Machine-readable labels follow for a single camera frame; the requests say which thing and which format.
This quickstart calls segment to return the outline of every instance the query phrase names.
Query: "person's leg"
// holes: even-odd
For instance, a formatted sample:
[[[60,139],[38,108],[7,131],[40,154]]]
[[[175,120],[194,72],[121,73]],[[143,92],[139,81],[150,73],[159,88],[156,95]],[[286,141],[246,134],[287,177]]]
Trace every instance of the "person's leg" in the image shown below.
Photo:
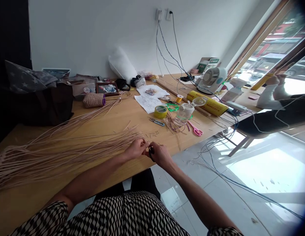
[[[131,191],[147,191],[156,195],[160,200],[160,193],[156,188],[153,173],[150,168],[132,177]]]
[[[124,193],[124,188],[122,182],[96,194],[96,197],[94,198],[94,201],[104,198],[104,197],[115,197],[122,195]]]

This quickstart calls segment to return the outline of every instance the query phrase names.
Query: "black and white patterned shirt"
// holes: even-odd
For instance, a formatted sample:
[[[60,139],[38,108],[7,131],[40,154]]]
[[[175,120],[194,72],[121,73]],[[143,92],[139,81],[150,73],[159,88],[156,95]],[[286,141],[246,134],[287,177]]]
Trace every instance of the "black and white patterned shirt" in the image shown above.
[[[146,191],[95,201],[67,221],[65,202],[54,202],[14,230],[19,235],[189,235],[164,204]],[[208,235],[241,235],[234,228],[211,228]]]

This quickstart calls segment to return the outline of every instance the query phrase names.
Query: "white fan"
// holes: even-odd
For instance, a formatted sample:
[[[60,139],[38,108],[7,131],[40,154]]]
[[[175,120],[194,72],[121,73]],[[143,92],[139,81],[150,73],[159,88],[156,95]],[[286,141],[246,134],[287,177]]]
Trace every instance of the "white fan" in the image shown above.
[[[220,85],[227,78],[227,70],[222,67],[208,69],[201,82],[197,85],[197,89],[205,94],[213,94],[221,89]]]

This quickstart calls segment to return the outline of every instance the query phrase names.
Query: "white paper sheet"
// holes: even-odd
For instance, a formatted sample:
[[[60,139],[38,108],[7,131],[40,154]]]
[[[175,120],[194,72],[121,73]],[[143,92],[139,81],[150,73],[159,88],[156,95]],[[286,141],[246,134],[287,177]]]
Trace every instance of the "white paper sheet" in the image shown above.
[[[187,82],[180,80],[180,83],[185,84],[185,85],[193,84],[191,80],[187,81]]]
[[[154,95],[149,95],[149,94],[145,93],[145,91],[149,88],[157,90],[157,93],[155,93]],[[166,90],[160,88],[157,85],[141,86],[141,87],[137,88],[137,91],[139,92],[140,95],[142,95],[144,97],[154,98],[154,99],[161,98],[165,95],[170,95]]]
[[[134,96],[135,100],[145,109],[145,111],[150,114],[155,111],[155,107],[162,105],[162,102],[159,99],[153,99],[150,97]]]

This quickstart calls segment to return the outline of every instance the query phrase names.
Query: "photo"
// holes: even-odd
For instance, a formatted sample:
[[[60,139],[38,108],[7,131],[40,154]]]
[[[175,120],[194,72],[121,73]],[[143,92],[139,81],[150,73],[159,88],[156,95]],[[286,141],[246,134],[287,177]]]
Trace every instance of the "photo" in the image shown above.
[[[42,71],[61,79],[63,77],[69,77],[71,70],[66,68],[42,68]]]
[[[119,92],[115,82],[104,82],[104,83],[97,83],[96,85],[96,92],[97,93],[107,93],[107,92]]]

